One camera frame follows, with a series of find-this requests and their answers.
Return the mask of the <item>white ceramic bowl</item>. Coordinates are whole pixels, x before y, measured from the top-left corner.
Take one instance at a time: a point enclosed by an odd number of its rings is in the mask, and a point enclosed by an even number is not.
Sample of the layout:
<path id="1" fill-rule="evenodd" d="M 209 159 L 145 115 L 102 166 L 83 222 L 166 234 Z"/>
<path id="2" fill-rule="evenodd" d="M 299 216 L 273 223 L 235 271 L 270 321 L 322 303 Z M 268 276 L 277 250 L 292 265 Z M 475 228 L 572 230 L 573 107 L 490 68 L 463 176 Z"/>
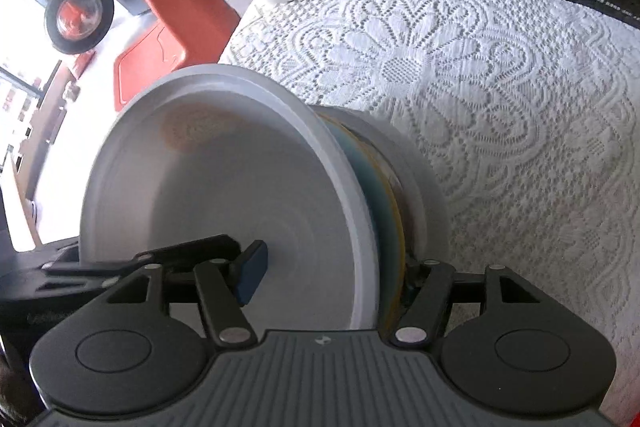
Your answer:
<path id="1" fill-rule="evenodd" d="M 322 105 L 314 106 L 314 110 L 356 135 L 382 162 L 405 227 L 407 253 L 419 261 L 447 262 L 450 221 L 445 197 L 416 144 L 390 122 L 361 110 Z"/>

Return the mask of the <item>white plate with red pattern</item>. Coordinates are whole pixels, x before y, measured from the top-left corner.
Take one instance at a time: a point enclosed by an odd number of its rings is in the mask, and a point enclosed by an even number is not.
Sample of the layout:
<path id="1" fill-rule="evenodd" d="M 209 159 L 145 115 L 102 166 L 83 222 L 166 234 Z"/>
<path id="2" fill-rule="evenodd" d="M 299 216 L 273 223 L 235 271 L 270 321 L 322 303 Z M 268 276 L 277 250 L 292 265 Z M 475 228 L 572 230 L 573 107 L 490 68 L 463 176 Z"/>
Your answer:
<path id="1" fill-rule="evenodd" d="M 378 245 L 366 198 L 317 113 L 230 65 L 173 72 L 137 95 L 101 146 L 80 257 L 128 261 L 218 234 L 268 248 L 245 315 L 268 329 L 372 329 Z"/>

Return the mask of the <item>white lace tablecloth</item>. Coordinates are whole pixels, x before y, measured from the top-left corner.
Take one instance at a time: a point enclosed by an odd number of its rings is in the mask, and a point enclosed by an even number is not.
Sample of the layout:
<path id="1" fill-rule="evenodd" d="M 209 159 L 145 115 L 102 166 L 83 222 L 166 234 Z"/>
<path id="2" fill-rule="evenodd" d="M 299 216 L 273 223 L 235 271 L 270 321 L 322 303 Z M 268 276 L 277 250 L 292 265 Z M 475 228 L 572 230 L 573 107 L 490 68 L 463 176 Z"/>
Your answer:
<path id="1" fill-rule="evenodd" d="M 254 3 L 222 61 L 404 134 L 454 263 L 503 263 L 599 329 L 604 411 L 638 412 L 638 31 L 562 0 Z"/>

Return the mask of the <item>orange plastic chair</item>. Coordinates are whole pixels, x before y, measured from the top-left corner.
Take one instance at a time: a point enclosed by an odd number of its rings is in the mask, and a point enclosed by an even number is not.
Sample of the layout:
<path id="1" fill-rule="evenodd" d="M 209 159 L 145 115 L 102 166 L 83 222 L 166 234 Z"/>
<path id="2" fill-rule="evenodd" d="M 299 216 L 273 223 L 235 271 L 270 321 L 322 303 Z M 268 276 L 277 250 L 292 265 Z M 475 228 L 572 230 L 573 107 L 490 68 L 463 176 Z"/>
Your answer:
<path id="1" fill-rule="evenodd" d="M 114 62 L 114 106 L 177 69 L 216 63 L 240 16 L 226 0 L 144 0 L 156 22 Z"/>

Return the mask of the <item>black round washer door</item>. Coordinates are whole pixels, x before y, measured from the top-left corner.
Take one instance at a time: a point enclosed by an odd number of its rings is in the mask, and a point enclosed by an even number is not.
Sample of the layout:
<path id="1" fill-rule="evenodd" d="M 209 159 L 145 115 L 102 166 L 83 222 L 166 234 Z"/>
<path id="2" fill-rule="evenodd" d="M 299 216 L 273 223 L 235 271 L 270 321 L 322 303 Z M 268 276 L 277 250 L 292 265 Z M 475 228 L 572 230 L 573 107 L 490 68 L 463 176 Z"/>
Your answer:
<path id="1" fill-rule="evenodd" d="M 44 22 L 52 46 L 63 54 L 92 50 L 110 30 L 114 0 L 50 0 Z"/>

